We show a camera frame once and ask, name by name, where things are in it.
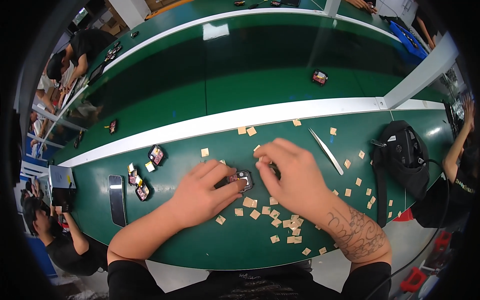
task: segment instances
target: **tattooed forearm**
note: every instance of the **tattooed forearm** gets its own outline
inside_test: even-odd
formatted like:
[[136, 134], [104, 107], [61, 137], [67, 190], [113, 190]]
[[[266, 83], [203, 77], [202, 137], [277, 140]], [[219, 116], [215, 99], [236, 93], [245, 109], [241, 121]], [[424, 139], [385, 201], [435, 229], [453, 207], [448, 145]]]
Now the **tattooed forearm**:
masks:
[[328, 227], [337, 245], [349, 260], [357, 260], [381, 248], [387, 237], [380, 226], [363, 213], [349, 206], [349, 216], [338, 210], [328, 213]]

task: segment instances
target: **hand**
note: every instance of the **hand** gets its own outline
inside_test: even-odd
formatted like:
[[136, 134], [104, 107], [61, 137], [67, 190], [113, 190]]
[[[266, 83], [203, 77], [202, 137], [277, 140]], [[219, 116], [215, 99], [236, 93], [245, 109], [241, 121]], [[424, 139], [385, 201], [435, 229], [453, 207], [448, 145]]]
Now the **hand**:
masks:
[[56, 212], [57, 215], [59, 215], [59, 216], [63, 215], [63, 212], [61, 211], [61, 206], [56, 206], [56, 207], [55, 207], [55, 212]]
[[199, 163], [185, 175], [173, 197], [165, 203], [181, 228], [201, 224], [216, 216], [235, 199], [247, 181], [245, 179], [229, 183], [219, 189], [217, 184], [226, 176], [235, 174], [235, 168], [227, 167], [217, 160]]
[[53, 105], [50, 104], [47, 109], [51, 114], [55, 114], [55, 108], [53, 107]]
[[435, 48], [435, 43], [432, 40], [429, 40], [428, 41], [428, 46], [430, 47], [430, 49], [433, 50]]
[[73, 81], [69, 80], [67, 85], [64, 88], [65, 93], [68, 93], [72, 89]]
[[475, 105], [472, 101], [470, 93], [467, 93], [462, 96], [462, 107], [464, 112], [464, 126], [468, 127], [470, 131], [473, 131], [475, 128], [474, 116], [475, 116]]
[[345, 0], [345, 1], [355, 6], [358, 9], [365, 8], [367, 11], [370, 10], [370, 7], [368, 7], [367, 3], [363, 0]]
[[[253, 156], [264, 157], [255, 164], [269, 191], [283, 207], [309, 220], [314, 219], [324, 199], [332, 193], [326, 186], [313, 155], [287, 140], [277, 138], [258, 148]], [[281, 179], [272, 173], [268, 162], [272, 160], [281, 173]]]

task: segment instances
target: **finger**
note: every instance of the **finger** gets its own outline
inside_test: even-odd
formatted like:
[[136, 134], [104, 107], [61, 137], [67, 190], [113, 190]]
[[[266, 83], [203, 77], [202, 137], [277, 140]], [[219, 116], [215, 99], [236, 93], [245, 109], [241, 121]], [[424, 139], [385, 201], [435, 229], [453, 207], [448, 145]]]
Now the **finger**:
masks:
[[230, 198], [226, 199], [224, 202], [217, 205], [217, 207], [214, 209], [215, 215], [218, 214], [219, 212], [221, 212], [222, 210], [224, 210], [225, 207], [229, 206], [233, 201], [235, 201], [236, 199], [241, 198], [241, 197], [242, 197], [242, 194], [237, 193], [237, 194], [231, 196]]
[[204, 164], [205, 164], [204, 162], [198, 163], [195, 167], [193, 167], [193, 169], [190, 170], [190, 172], [188, 172], [188, 174], [189, 175], [195, 174], [196, 172], [198, 172], [198, 170], [200, 170], [203, 167]]
[[199, 168], [197, 170], [197, 172], [195, 173], [195, 176], [197, 178], [202, 178], [203, 176], [205, 176], [208, 172], [210, 172], [211, 170], [213, 170], [216, 166], [218, 166], [219, 164], [223, 165], [221, 162], [219, 162], [218, 160], [215, 160], [215, 159], [210, 159], [209, 161], [207, 161], [201, 168]]
[[268, 155], [264, 155], [258, 158], [258, 161], [264, 162], [266, 164], [272, 163], [272, 159], [268, 157]]
[[243, 188], [246, 185], [247, 185], [246, 179], [236, 180], [225, 186], [222, 186], [219, 189], [212, 191], [212, 194], [214, 195], [214, 199], [217, 202], [217, 204], [220, 204], [223, 201], [225, 201], [225, 199], [229, 199], [230, 197], [239, 193], [241, 190], [243, 190]]
[[205, 176], [203, 176], [200, 180], [202, 181], [203, 184], [210, 187], [210, 186], [214, 186], [224, 177], [232, 176], [233, 174], [235, 174], [236, 171], [237, 169], [230, 168], [229, 166], [225, 166], [224, 164], [219, 162], [215, 168], [213, 168], [210, 172], [205, 174]]
[[370, 7], [367, 5], [367, 2], [365, 2], [365, 1], [363, 1], [363, 0], [360, 1], [360, 4], [361, 4], [364, 8], [366, 8], [367, 10], [370, 8]]
[[267, 188], [270, 195], [277, 198], [281, 192], [280, 181], [278, 180], [278, 178], [271, 171], [268, 164], [265, 164], [263, 162], [257, 162], [255, 166], [260, 172], [260, 177], [262, 178], [262, 181], [264, 182], [265, 187]]
[[298, 147], [297, 145], [295, 145], [291, 141], [286, 140], [286, 139], [282, 139], [282, 138], [279, 138], [279, 137], [274, 139], [272, 143], [280, 145], [280, 146], [284, 147], [285, 149], [287, 149], [288, 151], [290, 151], [291, 153], [295, 153], [295, 154], [298, 154], [303, 150], [302, 148]]
[[253, 153], [253, 157], [256, 158], [264, 155], [271, 158], [272, 161], [277, 164], [277, 166], [286, 165], [294, 157], [293, 153], [291, 153], [284, 147], [274, 143], [267, 143], [258, 148], [257, 151]]

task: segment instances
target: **smartphone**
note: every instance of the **smartphone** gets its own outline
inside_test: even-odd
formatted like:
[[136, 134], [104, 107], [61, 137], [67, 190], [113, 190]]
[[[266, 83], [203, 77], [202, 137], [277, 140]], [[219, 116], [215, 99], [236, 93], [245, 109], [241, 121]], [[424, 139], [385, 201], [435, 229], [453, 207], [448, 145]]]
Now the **smartphone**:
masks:
[[108, 193], [110, 195], [110, 211], [112, 221], [120, 227], [127, 226], [125, 214], [125, 198], [123, 195], [123, 177], [120, 175], [108, 176]]

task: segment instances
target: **black bag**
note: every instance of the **black bag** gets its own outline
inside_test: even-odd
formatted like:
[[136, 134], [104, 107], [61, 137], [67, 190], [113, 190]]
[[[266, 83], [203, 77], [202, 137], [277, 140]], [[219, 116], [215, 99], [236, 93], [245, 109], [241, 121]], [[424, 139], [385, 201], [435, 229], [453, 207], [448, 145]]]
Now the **black bag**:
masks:
[[405, 121], [390, 122], [380, 138], [372, 140], [372, 144], [376, 145], [370, 157], [377, 181], [377, 223], [383, 227], [387, 220], [385, 171], [416, 200], [421, 200], [430, 180], [429, 157], [425, 143]]

